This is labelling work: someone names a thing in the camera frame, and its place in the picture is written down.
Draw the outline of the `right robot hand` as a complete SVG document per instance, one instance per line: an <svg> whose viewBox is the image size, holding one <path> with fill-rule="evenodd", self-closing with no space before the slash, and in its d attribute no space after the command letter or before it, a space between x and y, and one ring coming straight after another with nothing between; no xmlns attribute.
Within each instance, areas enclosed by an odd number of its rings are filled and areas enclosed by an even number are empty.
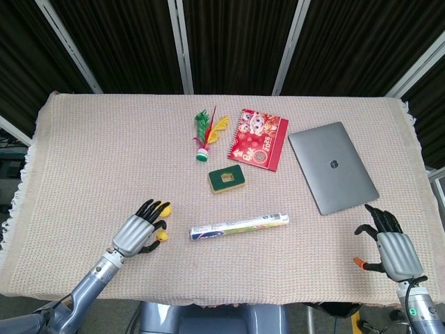
<svg viewBox="0 0 445 334"><path fill-rule="evenodd" d="M353 262L364 271L385 273L394 282L413 281L423 275L423 267L411 239L405 234L397 218L368 204L364 206L371 214L374 226L362 224L355 234L365 232L376 243L380 254L379 263L369 263L358 257Z"/></svg>

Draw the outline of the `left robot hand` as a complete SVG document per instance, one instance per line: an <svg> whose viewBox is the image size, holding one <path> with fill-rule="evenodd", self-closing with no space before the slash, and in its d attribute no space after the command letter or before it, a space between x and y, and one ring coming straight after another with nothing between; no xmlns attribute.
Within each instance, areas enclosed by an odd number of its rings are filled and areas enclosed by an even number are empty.
<svg viewBox="0 0 445 334"><path fill-rule="evenodd" d="M169 205L153 199L144 202L114 236L113 249L123 257L154 251L167 237L167 223L159 217Z"/></svg>

